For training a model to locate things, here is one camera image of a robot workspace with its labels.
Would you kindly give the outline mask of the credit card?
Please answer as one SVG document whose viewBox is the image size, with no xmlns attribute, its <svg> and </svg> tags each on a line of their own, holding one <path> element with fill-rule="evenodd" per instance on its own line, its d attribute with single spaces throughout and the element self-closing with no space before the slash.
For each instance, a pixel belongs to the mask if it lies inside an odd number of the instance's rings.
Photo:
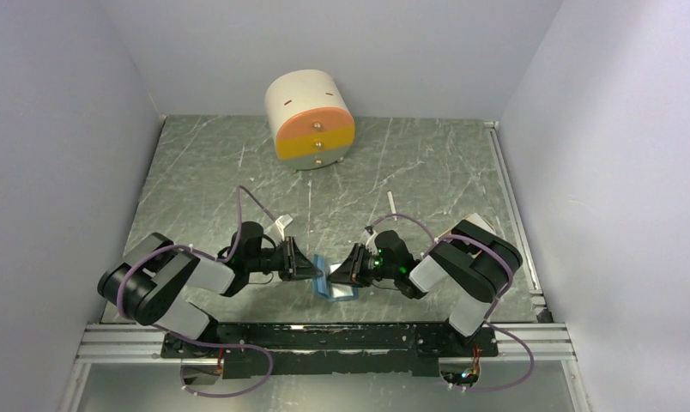
<svg viewBox="0 0 690 412">
<path fill-rule="evenodd" d="M 344 284 L 332 283 L 330 285 L 331 301 L 350 301 L 357 300 L 359 297 L 358 288 L 351 287 Z"/>
</svg>

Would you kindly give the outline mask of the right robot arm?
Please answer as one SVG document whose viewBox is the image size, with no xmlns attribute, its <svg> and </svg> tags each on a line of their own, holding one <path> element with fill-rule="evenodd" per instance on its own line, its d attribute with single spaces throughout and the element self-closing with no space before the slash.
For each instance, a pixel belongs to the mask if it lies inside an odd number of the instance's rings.
<svg viewBox="0 0 690 412">
<path fill-rule="evenodd" d="M 515 246 L 463 219 L 435 238 L 420 259 L 395 231 L 377 233 L 371 243 L 355 245 L 325 281 L 330 286 L 368 288 L 390 280 L 404 296 L 419 300 L 451 279 L 460 296 L 446 319 L 450 328 L 444 342 L 452 354 L 464 355 L 476 345 L 476 332 L 489 320 L 522 264 Z"/>
</svg>

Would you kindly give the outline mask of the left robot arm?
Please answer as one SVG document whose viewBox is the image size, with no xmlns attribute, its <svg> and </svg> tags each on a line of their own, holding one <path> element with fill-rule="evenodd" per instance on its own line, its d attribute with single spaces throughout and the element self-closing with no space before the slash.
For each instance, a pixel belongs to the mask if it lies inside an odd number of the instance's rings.
<svg viewBox="0 0 690 412">
<path fill-rule="evenodd" d="M 102 275 L 97 292 L 124 318 L 183 336 L 194 355 L 205 357 L 217 349 L 219 323 L 182 297 L 184 287 L 233 297 L 249 285 L 253 273 L 276 275 L 283 282 L 320 275 L 293 238 L 265 247 L 268 238 L 260 224 L 245 221 L 230 245 L 212 256 L 154 232 Z"/>
</svg>

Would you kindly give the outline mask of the blue leather card holder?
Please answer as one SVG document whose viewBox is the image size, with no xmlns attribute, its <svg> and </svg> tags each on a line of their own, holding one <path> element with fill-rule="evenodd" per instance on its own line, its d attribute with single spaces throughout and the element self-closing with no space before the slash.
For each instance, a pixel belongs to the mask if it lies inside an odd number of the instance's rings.
<svg viewBox="0 0 690 412">
<path fill-rule="evenodd" d="M 359 298 L 359 289 L 344 284 L 333 283 L 329 276 L 342 264 L 331 264 L 325 257 L 315 255 L 314 264 L 319 270 L 318 275 L 312 279 L 312 290 L 330 302 L 351 301 Z"/>
</svg>

